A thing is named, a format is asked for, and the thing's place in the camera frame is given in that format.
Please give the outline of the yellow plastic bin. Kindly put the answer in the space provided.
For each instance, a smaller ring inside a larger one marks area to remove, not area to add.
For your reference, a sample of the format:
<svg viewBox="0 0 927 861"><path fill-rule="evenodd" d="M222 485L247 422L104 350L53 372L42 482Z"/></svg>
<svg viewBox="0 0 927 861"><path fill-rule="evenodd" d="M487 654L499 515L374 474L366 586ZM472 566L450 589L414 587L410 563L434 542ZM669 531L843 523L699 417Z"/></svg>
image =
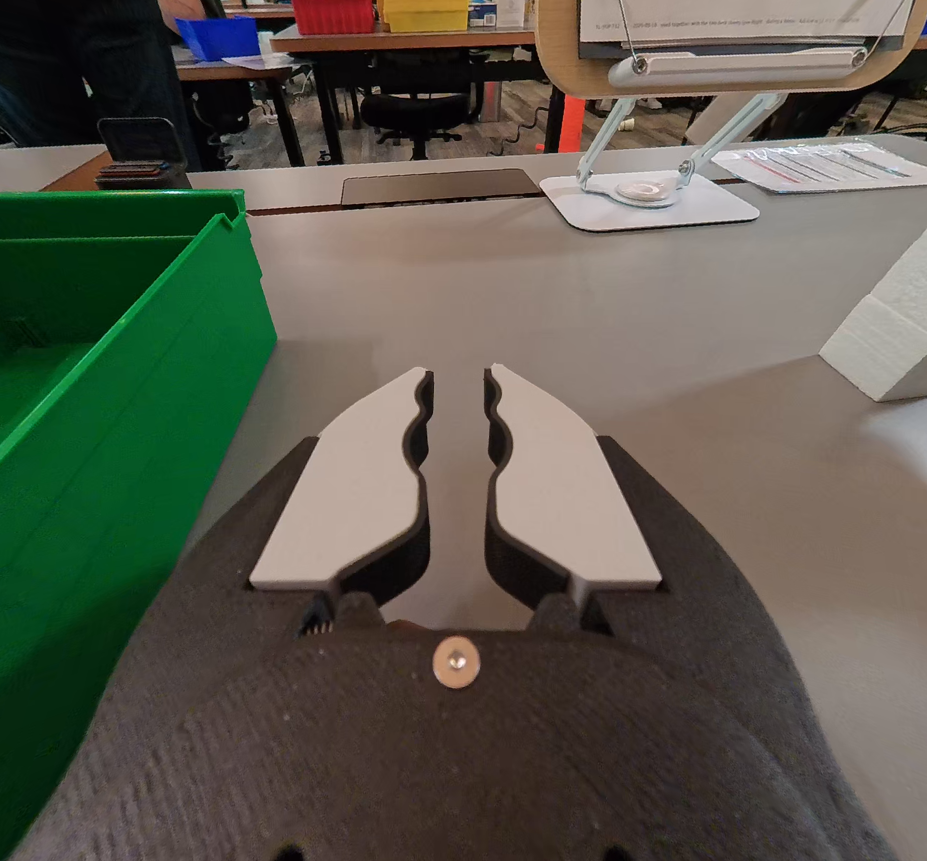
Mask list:
<svg viewBox="0 0 927 861"><path fill-rule="evenodd" d="M470 0L377 0L382 25L392 33L449 33L468 28Z"/></svg>

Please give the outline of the black office chair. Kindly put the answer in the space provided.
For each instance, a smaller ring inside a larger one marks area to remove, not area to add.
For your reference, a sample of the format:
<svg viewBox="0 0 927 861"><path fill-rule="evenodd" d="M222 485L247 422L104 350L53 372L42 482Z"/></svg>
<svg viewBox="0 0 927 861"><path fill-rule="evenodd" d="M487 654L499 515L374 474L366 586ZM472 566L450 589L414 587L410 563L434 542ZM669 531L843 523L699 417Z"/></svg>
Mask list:
<svg viewBox="0 0 927 861"><path fill-rule="evenodd" d="M454 78L468 63L466 49L379 54L377 68L387 76L377 90L365 89L359 107L362 122L380 132L379 144L409 140L411 159L425 160L429 141L459 141L462 137L453 130L471 124L476 116L472 81Z"/></svg>

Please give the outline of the wooden document stand white base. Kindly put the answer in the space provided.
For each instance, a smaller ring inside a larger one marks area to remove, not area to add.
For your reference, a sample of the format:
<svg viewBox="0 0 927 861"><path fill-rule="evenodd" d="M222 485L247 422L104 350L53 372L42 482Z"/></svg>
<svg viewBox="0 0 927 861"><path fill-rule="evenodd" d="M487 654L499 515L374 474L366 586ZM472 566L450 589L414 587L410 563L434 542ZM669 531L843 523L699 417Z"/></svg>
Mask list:
<svg viewBox="0 0 927 861"><path fill-rule="evenodd" d="M606 232L750 222L756 207L701 175L713 157L756 127L791 94L868 87L891 73L910 53L925 18L925 0L913 0L901 37L827 42L748 44L582 44L578 0L536 0L535 40L550 82L583 100L612 98L611 112L573 176L541 182L543 194L574 229ZM701 144L675 169L606 174L597 160L647 97L741 97Z"/></svg>

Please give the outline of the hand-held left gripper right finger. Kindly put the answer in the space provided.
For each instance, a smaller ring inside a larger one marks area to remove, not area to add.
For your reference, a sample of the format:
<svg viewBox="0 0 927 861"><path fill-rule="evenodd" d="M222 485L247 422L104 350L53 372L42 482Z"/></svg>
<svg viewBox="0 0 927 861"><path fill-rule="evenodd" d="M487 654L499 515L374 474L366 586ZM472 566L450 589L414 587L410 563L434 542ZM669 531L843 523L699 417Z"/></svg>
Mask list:
<svg viewBox="0 0 927 861"><path fill-rule="evenodd" d="M658 589L654 554L593 428L501 363L484 370L484 412L493 581L533 612L550 595L584 612L599 592Z"/></svg>

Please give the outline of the green plastic bin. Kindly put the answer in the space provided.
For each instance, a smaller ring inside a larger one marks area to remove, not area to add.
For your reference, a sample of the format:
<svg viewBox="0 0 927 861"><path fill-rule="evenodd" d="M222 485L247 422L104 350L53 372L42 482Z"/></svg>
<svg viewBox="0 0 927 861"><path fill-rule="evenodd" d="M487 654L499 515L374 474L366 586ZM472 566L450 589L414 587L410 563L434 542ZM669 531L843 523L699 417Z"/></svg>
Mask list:
<svg viewBox="0 0 927 861"><path fill-rule="evenodd" d="M242 192L3 194L1 846L64 775L276 343Z"/></svg>

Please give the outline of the red plastic bin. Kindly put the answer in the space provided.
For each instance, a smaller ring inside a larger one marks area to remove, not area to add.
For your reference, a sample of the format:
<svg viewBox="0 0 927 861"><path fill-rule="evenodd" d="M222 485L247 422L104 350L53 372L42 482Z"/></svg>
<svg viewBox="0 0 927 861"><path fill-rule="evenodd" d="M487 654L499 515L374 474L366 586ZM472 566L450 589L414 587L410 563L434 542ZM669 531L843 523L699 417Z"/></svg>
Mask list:
<svg viewBox="0 0 927 861"><path fill-rule="evenodd" d="M375 0L289 0L301 36L368 34L376 30Z"/></svg>

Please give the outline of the black card case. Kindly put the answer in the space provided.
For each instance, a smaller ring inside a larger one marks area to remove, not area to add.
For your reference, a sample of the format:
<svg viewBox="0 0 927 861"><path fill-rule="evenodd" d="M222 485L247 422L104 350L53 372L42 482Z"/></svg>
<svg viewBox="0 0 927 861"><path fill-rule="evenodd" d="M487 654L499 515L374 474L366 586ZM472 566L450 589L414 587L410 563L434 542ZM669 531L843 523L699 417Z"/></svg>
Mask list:
<svg viewBox="0 0 927 861"><path fill-rule="evenodd" d="M100 191L190 190L187 160L174 125L163 117L103 117L98 132L111 163L99 169Z"/></svg>

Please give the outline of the wooden table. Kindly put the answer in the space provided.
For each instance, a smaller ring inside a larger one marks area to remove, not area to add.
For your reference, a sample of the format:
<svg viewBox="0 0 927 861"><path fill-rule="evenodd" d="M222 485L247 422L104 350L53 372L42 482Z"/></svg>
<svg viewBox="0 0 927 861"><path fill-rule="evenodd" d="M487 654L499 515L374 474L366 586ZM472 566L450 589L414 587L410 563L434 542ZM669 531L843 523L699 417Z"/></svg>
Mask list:
<svg viewBox="0 0 927 861"><path fill-rule="evenodd" d="M344 159L335 89L547 79L530 29L302 35L292 25L274 35L271 45L309 66L329 155L326 163L337 166Z"/></svg>
<svg viewBox="0 0 927 861"><path fill-rule="evenodd" d="M255 70L219 61L177 63L176 68L200 170L228 169L231 155L223 138L246 132L260 101L272 104L288 165L306 165L285 90L293 67Z"/></svg>

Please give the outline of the small blue plastic bin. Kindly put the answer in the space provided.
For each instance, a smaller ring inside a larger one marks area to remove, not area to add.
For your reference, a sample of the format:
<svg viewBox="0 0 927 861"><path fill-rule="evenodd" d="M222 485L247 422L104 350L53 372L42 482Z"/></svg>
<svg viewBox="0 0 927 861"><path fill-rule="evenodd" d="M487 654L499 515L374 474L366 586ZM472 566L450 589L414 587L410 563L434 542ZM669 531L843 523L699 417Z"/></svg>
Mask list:
<svg viewBox="0 0 927 861"><path fill-rule="evenodd" d="M253 17L177 19L179 34L200 62L261 54L257 22Z"/></svg>

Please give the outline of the laminated paper sheet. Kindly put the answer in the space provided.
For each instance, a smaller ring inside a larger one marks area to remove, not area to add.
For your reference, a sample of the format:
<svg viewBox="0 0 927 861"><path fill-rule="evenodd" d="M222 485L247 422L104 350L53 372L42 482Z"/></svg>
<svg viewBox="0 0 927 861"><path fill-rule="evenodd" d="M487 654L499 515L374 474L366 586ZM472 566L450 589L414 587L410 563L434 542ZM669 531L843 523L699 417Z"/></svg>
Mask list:
<svg viewBox="0 0 927 861"><path fill-rule="evenodd" d="M780 195L926 186L926 168L869 141L726 149L713 163L732 177Z"/></svg>

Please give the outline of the large white foam cube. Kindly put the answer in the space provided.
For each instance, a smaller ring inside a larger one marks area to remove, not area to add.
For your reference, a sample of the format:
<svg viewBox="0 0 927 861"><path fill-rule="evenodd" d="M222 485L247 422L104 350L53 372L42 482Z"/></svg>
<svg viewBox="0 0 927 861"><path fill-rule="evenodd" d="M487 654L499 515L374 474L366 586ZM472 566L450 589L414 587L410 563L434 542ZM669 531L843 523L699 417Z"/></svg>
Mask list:
<svg viewBox="0 0 927 861"><path fill-rule="evenodd" d="M913 241L818 353L871 400L926 396L926 235Z"/></svg>

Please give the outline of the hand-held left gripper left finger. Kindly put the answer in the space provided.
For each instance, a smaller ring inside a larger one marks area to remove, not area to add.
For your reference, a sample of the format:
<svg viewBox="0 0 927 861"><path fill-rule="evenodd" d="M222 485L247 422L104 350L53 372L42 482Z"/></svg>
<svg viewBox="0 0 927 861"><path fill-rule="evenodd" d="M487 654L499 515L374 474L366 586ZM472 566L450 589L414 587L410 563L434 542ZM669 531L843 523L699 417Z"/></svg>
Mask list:
<svg viewBox="0 0 927 861"><path fill-rule="evenodd" d="M414 367L353 403L312 444L249 583L378 605L410 589L430 560L421 466L434 375Z"/></svg>

